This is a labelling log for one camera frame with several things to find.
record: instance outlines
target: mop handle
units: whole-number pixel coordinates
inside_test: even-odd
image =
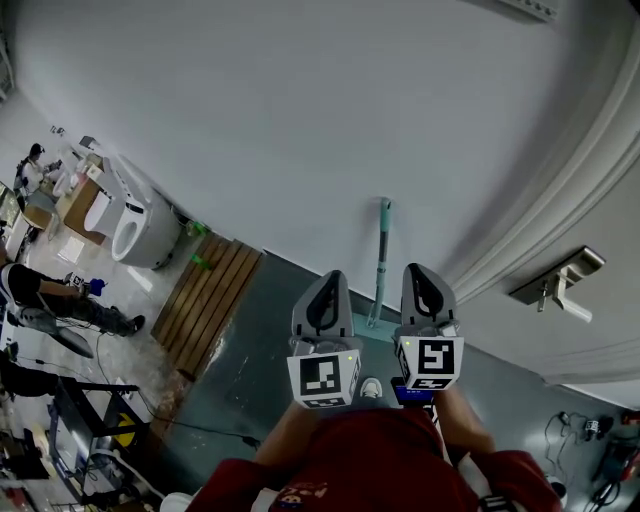
[[[369,312],[367,327],[375,327],[382,312],[384,299],[384,277],[387,271],[387,247],[389,245],[389,225],[391,224],[391,199],[380,200],[380,248],[378,251],[378,270],[376,273],[376,300]]]

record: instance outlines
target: wooden pallet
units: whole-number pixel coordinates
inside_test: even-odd
[[[217,339],[258,268],[262,253],[237,240],[207,235],[160,312],[151,334],[176,369],[195,377],[207,367]]]

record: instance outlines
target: fiducial marker cube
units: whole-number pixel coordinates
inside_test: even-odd
[[[293,398],[307,409],[349,405],[360,375],[360,351],[287,358]]]
[[[447,389],[460,376],[464,338],[400,336],[395,348],[407,389]]]

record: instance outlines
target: mop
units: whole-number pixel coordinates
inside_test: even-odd
[[[368,316],[353,315],[356,336],[366,336],[380,341],[393,343],[395,330],[399,324],[380,320],[382,301],[384,300],[384,281],[387,271],[387,248],[389,245],[389,227],[391,224],[391,199],[380,200],[380,248],[378,250],[378,269],[376,272],[376,298]]]

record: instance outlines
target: white toilet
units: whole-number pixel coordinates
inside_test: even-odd
[[[122,155],[116,160],[118,168],[112,170],[124,193],[125,208],[113,235],[111,256],[125,265],[157,268],[170,257],[182,227],[140,170]]]
[[[124,199],[98,192],[84,218],[84,229],[97,231],[113,239],[125,208]]]
[[[126,157],[103,157],[104,172],[91,176],[99,192],[84,220],[87,231],[112,239],[111,257],[125,265],[156,268],[165,263],[182,227],[169,204]]]

